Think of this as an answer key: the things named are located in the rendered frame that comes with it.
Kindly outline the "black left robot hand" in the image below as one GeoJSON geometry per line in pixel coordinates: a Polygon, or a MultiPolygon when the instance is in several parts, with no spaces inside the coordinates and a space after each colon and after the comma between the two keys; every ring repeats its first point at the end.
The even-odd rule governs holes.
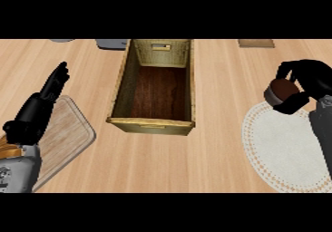
{"type": "Polygon", "coordinates": [[[40,92],[36,92],[26,101],[15,120],[5,123],[4,130],[9,144],[39,144],[49,126],[54,104],[69,79],[67,62],[63,62],[55,68],[40,92]]]}

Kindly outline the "tan wicker basket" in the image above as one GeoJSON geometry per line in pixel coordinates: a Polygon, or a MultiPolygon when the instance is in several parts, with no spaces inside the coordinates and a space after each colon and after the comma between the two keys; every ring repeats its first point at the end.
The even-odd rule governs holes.
{"type": "Polygon", "coordinates": [[[195,42],[132,39],[107,122],[133,133],[187,136],[195,128],[195,42]]]}

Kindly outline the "chocolate cupcake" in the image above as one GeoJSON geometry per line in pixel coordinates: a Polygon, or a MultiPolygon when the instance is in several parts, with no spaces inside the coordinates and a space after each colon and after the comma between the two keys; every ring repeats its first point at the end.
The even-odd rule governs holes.
{"type": "Polygon", "coordinates": [[[268,103],[275,106],[283,104],[296,93],[300,93],[297,85],[287,79],[275,79],[265,91],[265,98],[268,103]]]}

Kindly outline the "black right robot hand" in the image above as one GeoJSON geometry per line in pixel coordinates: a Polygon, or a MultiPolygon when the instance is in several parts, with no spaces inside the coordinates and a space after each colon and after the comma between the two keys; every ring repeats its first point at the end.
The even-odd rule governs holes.
{"type": "Polygon", "coordinates": [[[283,62],[277,79],[290,80],[300,89],[274,109],[286,114],[294,114],[311,102],[319,101],[327,95],[332,96],[332,68],[318,60],[283,62]]]}

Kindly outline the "white round placemat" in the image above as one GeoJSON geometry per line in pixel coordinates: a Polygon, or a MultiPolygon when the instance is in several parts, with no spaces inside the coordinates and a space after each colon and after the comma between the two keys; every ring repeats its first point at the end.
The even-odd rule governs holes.
{"type": "Polygon", "coordinates": [[[241,139],[247,158],[278,192],[332,193],[332,181],[309,112],[287,115],[266,101],[247,112],[241,139]]]}

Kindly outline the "brown flat board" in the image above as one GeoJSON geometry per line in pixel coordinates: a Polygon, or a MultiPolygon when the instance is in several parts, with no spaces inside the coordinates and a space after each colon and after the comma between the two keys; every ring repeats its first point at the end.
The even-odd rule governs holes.
{"type": "Polygon", "coordinates": [[[244,48],[274,48],[275,43],[272,39],[240,39],[238,45],[244,48]]]}

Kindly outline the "grey flat object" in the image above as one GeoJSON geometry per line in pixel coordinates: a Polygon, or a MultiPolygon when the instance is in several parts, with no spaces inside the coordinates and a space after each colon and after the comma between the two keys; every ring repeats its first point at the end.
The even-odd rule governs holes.
{"type": "Polygon", "coordinates": [[[126,39],[97,39],[97,45],[104,50],[119,50],[126,49],[128,40],[126,39]]]}

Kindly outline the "pale wooden cutting board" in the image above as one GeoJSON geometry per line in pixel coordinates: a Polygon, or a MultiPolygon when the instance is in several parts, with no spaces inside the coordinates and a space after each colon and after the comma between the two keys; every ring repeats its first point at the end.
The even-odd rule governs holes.
{"type": "MultiPolygon", "coordinates": [[[[95,142],[97,134],[80,108],[70,96],[63,96],[55,104],[51,123],[39,142],[42,167],[36,192],[58,174],[73,159],[95,142]]],[[[23,156],[20,145],[8,144],[7,136],[0,137],[0,159],[23,156]]]]}

